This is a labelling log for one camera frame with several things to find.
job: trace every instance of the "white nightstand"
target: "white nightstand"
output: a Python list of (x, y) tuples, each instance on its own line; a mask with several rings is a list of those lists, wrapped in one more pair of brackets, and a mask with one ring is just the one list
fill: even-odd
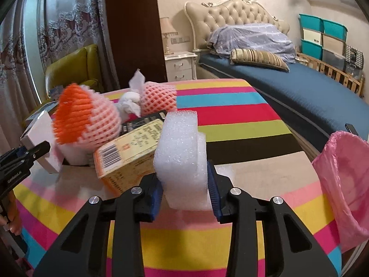
[(168, 82), (196, 80), (196, 54), (192, 52), (174, 52), (165, 55)]

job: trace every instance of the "striped tablecloth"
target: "striped tablecloth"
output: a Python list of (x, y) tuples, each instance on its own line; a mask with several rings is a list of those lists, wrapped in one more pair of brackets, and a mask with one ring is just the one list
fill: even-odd
[[(314, 234), (338, 272), (341, 252), (335, 220), (318, 177), (296, 140), (273, 109), (244, 80), (219, 79), (173, 83), (178, 109), (198, 113), (206, 134), (207, 156), (232, 164), (234, 185), (269, 200), (279, 195)], [(124, 90), (105, 94), (117, 101)], [(89, 197), (112, 198), (91, 168), (64, 166), (47, 174), (38, 163), (14, 190), (35, 267)], [(258, 227), (259, 276), (265, 276), (262, 227)], [(112, 235), (107, 276), (111, 276)], [(146, 277), (225, 276), (230, 225), (219, 225), (212, 212), (175, 211), (163, 199), (158, 218), (141, 224)]]

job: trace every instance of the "leather chair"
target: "leather chair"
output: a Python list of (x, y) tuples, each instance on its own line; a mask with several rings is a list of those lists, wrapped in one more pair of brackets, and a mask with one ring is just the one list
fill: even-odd
[(54, 87), (58, 85), (66, 87), (71, 83), (88, 85), (95, 91), (104, 92), (97, 45), (89, 45), (74, 51), (46, 69), (45, 85), (48, 97)]

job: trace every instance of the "striped pillow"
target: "striped pillow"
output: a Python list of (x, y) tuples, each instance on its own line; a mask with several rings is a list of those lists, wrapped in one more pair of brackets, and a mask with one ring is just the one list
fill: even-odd
[(290, 71), (287, 64), (279, 56), (270, 52), (252, 49), (233, 49), (231, 52), (231, 63), (250, 64), (285, 72)]

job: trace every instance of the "wall outlet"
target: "wall outlet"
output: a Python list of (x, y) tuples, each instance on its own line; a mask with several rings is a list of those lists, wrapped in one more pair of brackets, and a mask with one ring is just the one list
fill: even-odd
[(190, 42), (190, 37), (189, 36), (181, 36), (181, 37), (171, 38), (170, 42), (172, 43), (172, 45), (175, 45), (177, 43), (189, 43)]

